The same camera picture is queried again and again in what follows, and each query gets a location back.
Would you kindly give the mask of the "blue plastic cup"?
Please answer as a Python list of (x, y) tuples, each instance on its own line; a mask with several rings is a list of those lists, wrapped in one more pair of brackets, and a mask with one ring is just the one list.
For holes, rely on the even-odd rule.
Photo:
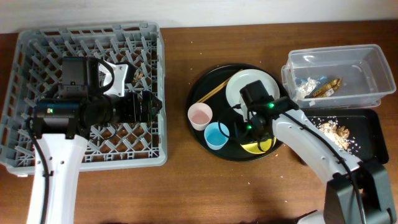
[(220, 150), (229, 140), (229, 129), (219, 122), (210, 123), (204, 132), (205, 142), (212, 150)]

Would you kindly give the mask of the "black rectangular tray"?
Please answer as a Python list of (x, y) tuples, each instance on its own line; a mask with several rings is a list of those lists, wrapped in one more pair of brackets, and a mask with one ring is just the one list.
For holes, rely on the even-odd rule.
[(381, 164), (389, 161), (389, 155), (377, 113), (370, 109), (305, 110), (307, 118), (316, 126), (325, 123), (344, 126), (349, 130), (346, 152), (362, 161), (377, 160)]

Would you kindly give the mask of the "yellow bowl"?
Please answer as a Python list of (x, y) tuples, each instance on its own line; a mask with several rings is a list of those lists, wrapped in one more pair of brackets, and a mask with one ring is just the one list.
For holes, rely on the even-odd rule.
[(241, 147), (250, 154), (264, 154), (274, 147), (276, 140), (276, 138), (269, 138), (261, 142), (255, 141), (247, 144), (242, 144)]

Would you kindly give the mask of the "lower wooden chopstick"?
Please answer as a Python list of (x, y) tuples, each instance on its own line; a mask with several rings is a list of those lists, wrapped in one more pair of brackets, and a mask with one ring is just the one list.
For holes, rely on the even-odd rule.
[(229, 77), (228, 79), (226, 79), (224, 82), (222, 82), (221, 84), (219, 84), (217, 87), (215, 87), (213, 90), (211, 90), (209, 93), (207, 93), (205, 96), (203, 96), (202, 98), (200, 98), (197, 103), (204, 103), (206, 100), (208, 100), (209, 98), (211, 98), (213, 95), (215, 95), (216, 93), (218, 93), (219, 91), (221, 91), (224, 87), (227, 86), (229, 80), (231, 79), (231, 77)]

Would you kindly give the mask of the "wooden chopstick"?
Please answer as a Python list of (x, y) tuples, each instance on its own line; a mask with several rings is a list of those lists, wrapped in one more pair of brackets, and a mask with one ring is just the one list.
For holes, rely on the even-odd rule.
[(204, 74), (193, 85), (190, 97), (187, 100), (190, 104), (196, 103), (209, 92), (218, 88), (227, 79), (231, 78), (235, 73), (243, 70), (241, 67), (224, 66), (218, 67)]
[(208, 100), (209, 98), (211, 98), (213, 95), (215, 95), (216, 93), (218, 93), (219, 91), (221, 91), (224, 87), (227, 86), (229, 80), (231, 79), (231, 77), (229, 77), (228, 79), (226, 79), (224, 82), (222, 82), (221, 84), (219, 84), (217, 87), (215, 87), (213, 90), (211, 90), (209, 93), (207, 93), (205, 96), (203, 96), (202, 98), (200, 98), (197, 103), (204, 103), (206, 100)]

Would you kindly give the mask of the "round black serving tray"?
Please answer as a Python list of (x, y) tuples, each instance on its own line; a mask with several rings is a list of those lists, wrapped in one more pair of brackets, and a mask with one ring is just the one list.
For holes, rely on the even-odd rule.
[[(223, 65), (220, 67), (224, 66), (234, 66), (234, 67), (241, 67), (243, 70), (246, 69), (258, 69), (258, 67), (254, 65), (248, 65), (248, 64), (243, 64), (243, 63), (238, 63), (238, 64), (230, 64), (230, 65)], [(228, 109), (230, 107), (227, 99), (226, 99), (226, 90), (222, 89), (215, 95), (213, 95), (209, 100), (206, 100), (205, 103), (210, 106), (213, 112), (213, 117), (211, 119), (211, 122), (217, 122), (220, 114)], [(189, 107), (192, 104), (190, 104), (188, 101), (186, 102), (186, 107), (185, 110), (188, 111)], [(236, 133), (239, 133), (240, 135), (243, 134), (245, 124), (243, 122), (243, 117), (238, 114), (235, 111), (228, 111), (224, 114), (224, 116), (221, 119), (221, 123), (225, 124), (232, 137), (235, 137)], [(238, 161), (238, 162), (243, 162), (243, 161), (254, 161), (257, 159), (262, 159), (263, 157), (266, 157), (270, 154), (272, 154), (274, 151), (276, 151), (278, 148), (280, 148), (283, 145), (283, 142), (280, 140), (276, 140), (276, 143), (274, 147), (264, 153), (264, 154), (250, 154), (246, 152), (240, 145), (240, 143), (234, 141), (234, 140), (229, 140), (220, 150), (212, 150), (207, 146), (207, 143), (205, 142), (205, 137), (204, 137), (204, 132), (203, 131), (197, 131), (193, 129), (192, 126), (189, 126), (189, 129), (194, 136), (194, 138), (197, 140), (197, 142), (205, 148), (208, 152), (212, 153), (214, 156), (228, 160), (228, 161)]]

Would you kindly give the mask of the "grey plastic dishwasher rack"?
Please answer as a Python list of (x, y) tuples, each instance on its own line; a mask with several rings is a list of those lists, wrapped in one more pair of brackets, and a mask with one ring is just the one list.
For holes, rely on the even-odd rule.
[[(134, 67), (127, 92), (164, 100), (164, 41), (154, 22), (58, 27), (22, 31), (16, 42), (8, 86), (2, 89), (1, 164), (11, 174), (34, 173), (34, 147), (25, 128), (36, 102), (62, 75), (62, 58), (96, 57)], [(166, 115), (148, 123), (93, 126), (82, 171), (160, 166), (167, 160)]]

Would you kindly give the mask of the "food scraps pile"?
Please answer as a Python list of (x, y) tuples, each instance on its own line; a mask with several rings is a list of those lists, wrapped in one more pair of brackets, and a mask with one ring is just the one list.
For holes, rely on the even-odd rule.
[(341, 125), (336, 116), (312, 117), (310, 121), (341, 150), (354, 154), (362, 149), (351, 131), (346, 126)]

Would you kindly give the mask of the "grey round plate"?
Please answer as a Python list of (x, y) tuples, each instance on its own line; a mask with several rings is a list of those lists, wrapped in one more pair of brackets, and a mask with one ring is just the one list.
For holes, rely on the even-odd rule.
[(247, 84), (258, 80), (262, 82), (268, 94), (272, 95), (275, 100), (280, 98), (280, 90), (276, 81), (268, 73), (256, 69), (246, 69), (234, 74), (226, 87), (226, 99), (229, 105), (240, 105), (240, 109), (235, 108), (234, 110), (240, 114), (245, 121), (247, 120), (247, 106), (243, 102), (239, 91)]

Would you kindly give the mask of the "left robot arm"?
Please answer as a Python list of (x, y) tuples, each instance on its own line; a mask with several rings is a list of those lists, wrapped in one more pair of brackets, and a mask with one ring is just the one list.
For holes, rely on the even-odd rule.
[(148, 123), (162, 107), (149, 91), (40, 100), (25, 121), (35, 149), (27, 222), (73, 223), (78, 176), (92, 126)]

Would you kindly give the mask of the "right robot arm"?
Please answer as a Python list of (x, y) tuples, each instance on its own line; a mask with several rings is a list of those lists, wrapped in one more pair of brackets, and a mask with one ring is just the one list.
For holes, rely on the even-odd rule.
[(251, 129), (288, 145), (326, 188), (323, 210), (298, 223), (397, 222), (389, 175), (378, 160), (362, 161), (339, 148), (288, 97), (246, 108)]

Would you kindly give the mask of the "upper wooden chopstick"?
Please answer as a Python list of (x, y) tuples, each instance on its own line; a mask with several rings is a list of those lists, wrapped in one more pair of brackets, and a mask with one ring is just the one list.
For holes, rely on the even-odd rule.
[(187, 100), (190, 104), (196, 103), (209, 92), (218, 88), (227, 79), (231, 78), (235, 73), (243, 70), (241, 67), (224, 66), (218, 67), (204, 74), (193, 85), (190, 97)]

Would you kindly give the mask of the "gold snack wrapper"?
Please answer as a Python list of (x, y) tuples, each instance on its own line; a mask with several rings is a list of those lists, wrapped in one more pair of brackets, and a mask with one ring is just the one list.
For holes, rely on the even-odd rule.
[(326, 82), (324, 85), (316, 88), (313, 93), (310, 94), (311, 98), (327, 98), (333, 95), (343, 84), (342, 78), (337, 78), (332, 81)]

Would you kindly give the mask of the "clear plastic waste bin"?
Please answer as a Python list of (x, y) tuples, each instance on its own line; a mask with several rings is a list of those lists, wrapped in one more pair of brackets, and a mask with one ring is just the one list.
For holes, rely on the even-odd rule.
[(343, 79), (341, 87), (327, 98), (306, 96), (295, 100), (299, 107), (307, 109), (376, 107), (381, 104), (382, 97), (397, 90), (387, 59), (376, 44), (293, 50), (281, 74), (282, 84), (291, 99), (296, 77), (325, 76), (327, 82)]

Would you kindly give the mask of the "pink plastic cup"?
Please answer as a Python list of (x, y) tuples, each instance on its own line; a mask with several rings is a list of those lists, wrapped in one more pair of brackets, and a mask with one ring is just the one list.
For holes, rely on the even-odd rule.
[(205, 103), (194, 103), (189, 107), (187, 115), (193, 129), (203, 131), (210, 123), (213, 112)]

